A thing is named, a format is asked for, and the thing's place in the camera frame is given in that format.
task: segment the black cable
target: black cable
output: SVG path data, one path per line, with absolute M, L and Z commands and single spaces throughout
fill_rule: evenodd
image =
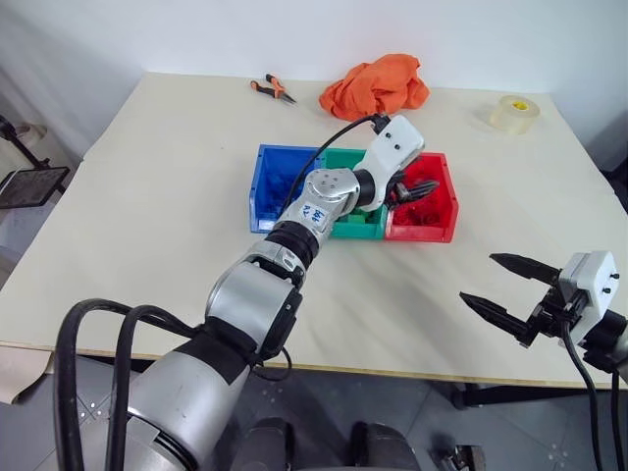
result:
M 345 126 L 344 128 L 342 128 L 340 131 L 338 131 L 337 133 L 335 133 L 332 137 L 330 137 L 329 139 L 327 139 L 327 141 L 321 145 L 316 152 L 314 152 L 309 159 L 307 159 L 307 162 L 305 162 L 305 164 L 303 165 L 303 167 L 301 167 L 301 170 L 299 170 L 298 174 L 296 175 L 296 178 L 294 179 L 294 182 L 292 182 L 292 186 L 290 187 L 290 191 L 288 192 L 288 196 L 286 196 L 286 199 L 284 200 L 284 205 L 282 206 L 282 211 L 280 213 L 283 214 L 284 211 L 286 211 L 286 209 L 290 206 L 290 204 L 292 203 L 292 198 L 294 196 L 294 192 L 296 191 L 296 189 L 298 188 L 298 186 L 301 184 L 301 182 L 303 181 L 303 177 L 305 177 L 305 172 L 307 171 L 307 168 L 312 164 L 312 162 L 314 162 L 316 160 L 316 158 L 321 155 L 321 153 L 327 149 L 332 142 L 334 142 L 336 139 L 338 139 L 339 137 L 341 137 L 343 134 L 345 134 L 348 131 L 351 131 L 353 128 L 361 125 L 362 123 L 366 123 L 367 121 L 372 121 L 374 123 L 376 123 L 376 120 L 382 118 L 381 115 L 369 115 L 369 116 L 365 116 L 364 118 L 360 118 L 359 120 L 354 121 L 353 123 L 349 123 L 347 126 Z
M 610 389 L 610 420 L 612 422 L 612 439 L 615 443 L 615 456 L 617 469 L 626 469 L 624 464 L 624 450 L 621 445 L 621 432 L 619 430 L 619 371 L 612 372 L 612 385 Z
M 576 353 L 576 348 L 573 345 L 573 341 L 571 341 L 571 336 L 569 335 L 569 322 L 565 321 L 560 326 L 560 333 L 562 337 L 562 341 L 565 344 L 565 348 L 567 348 L 567 352 L 569 353 L 569 357 L 573 362 L 574 366 L 582 376 L 582 379 L 587 385 L 587 393 L 589 394 L 589 415 L 591 418 L 591 443 L 593 445 L 593 455 L 596 459 L 596 466 L 598 467 L 598 471 L 602 471 L 602 458 L 600 454 L 600 431 L 598 429 L 598 393 L 596 391 L 596 385 L 594 385 L 587 368 L 582 363 L 578 354 Z
M 79 413 L 77 411 L 77 334 L 89 311 L 127 314 L 131 308 L 107 299 L 87 299 L 77 303 L 64 318 L 55 346 L 54 419 L 59 469 L 82 471 Z
M 165 324 L 177 326 L 181 331 L 189 331 L 190 337 L 195 333 L 195 329 L 157 306 L 137 306 L 125 316 L 118 334 L 116 358 L 114 361 L 114 378 L 111 386 L 111 415 L 109 418 L 107 458 L 105 461 L 105 469 L 110 471 L 124 471 L 133 334 L 137 321 L 151 318 L 158 318 Z
M 290 373 L 292 372 L 292 358 L 290 358 L 290 355 L 284 346 L 282 347 L 282 353 L 286 357 L 286 362 L 288 363 L 288 366 L 281 376 L 266 376 L 263 373 L 260 373 L 257 369 L 253 369 L 252 373 L 258 378 L 270 381 L 271 383 L 278 383 L 279 381 L 285 380 L 288 376 L 290 376 Z

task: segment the floor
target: floor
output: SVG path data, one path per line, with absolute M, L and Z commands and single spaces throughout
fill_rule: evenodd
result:
M 78 361 L 82 424 L 107 416 L 110 382 L 110 366 L 86 358 Z M 489 471 L 594 469 L 583 396 L 460 411 L 444 396 L 450 387 L 315 371 L 294 371 L 278 384 L 251 376 L 232 422 L 203 469 L 228 470 L 248 427 L 269 416 L 286 418 L 296 430 L 295 469 L 343 464 L 346 440 L 357 420 L 384 423 L 405 434 L 424 471 L 437 469 L 429 450 L 443 440 L 481 445 Z M 622 407 L 627 398 L 622 397 Z M 607 393 L 600 395 L 601 437 L 604 468 L 612 470 L 616 465 L 608 399 Z M 41 471 L 50 469 L 54 460 L 52 377 L 46 376 L 23 394 L 18 405 L 0 403 L 0 469 Z

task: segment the table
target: table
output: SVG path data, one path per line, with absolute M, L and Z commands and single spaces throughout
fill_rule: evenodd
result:
M 245 78 L 146 74 L 0 291 L 0 344 L 53 348 L 63 316 L 88 297 L 200 322 L 211 286 L 262 237 L 248 230 L 258 145 L 320 145 L 344 126 L 318 106 L 324 86 L 289 81 L 290 107 Z M 573 252 L 609 249 L 628 273 L 626 214 L 550 98 L 526 94 L 542 114 L 511 136 L 487 125 L 503 95 L 436 88 L 403 112 L 426 150 L 446 154 L 460 203 L 453 242 L 330 240 L 288 339 L 297 367 L 582 386 L 556 339 L 521 348 L 458 297 L 476 293 L 527 318 L 547 287 L 504 271 L 492 252 L 561 267 Z M 338 146 L 365 148 L 373 136 L 363 126 Z M 611 308 L 628 314 L 626 284 Z M 119 316 L 87 316 L 80 351 L 111 355 L 119 326 Z M 133 352 L 155 358 L 182 341 L 142 326 Z

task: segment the pliers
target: pliers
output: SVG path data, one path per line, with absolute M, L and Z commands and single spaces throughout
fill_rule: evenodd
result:
M 259 91 L 260 93 L 266 93 L 267 95 L 270 95 L 277 100 L 284 100 L 290 104 L 296 103 L 296 100 L 294 100 L 290 95 L 286 93 L 286 88 L 280 84 L 279 80 L 276 77 L 273 77 L 270 74 L 266 74 L 266 81 L 270 83 L 273 88 L 261 86 L 255 80 L 251 81 L 251 88 L 253 88 L 255 91 Z

